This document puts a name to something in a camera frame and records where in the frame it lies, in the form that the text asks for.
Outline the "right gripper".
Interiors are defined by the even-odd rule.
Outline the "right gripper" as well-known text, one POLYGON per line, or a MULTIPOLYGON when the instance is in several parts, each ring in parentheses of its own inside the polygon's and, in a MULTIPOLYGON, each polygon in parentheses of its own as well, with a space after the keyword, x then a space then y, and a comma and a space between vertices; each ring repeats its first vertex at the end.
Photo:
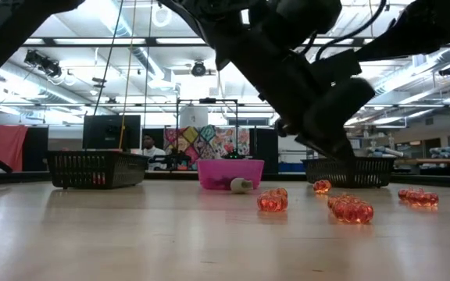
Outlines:
POLYGON ((344 124, 374 96, 366 80, 333 76, 340 66, 310 64, 257 30, 220 37, 216 55, 229 59, 279 114, 274 123, 279 137, 294 135, 326 158, 355 159, 344 124))

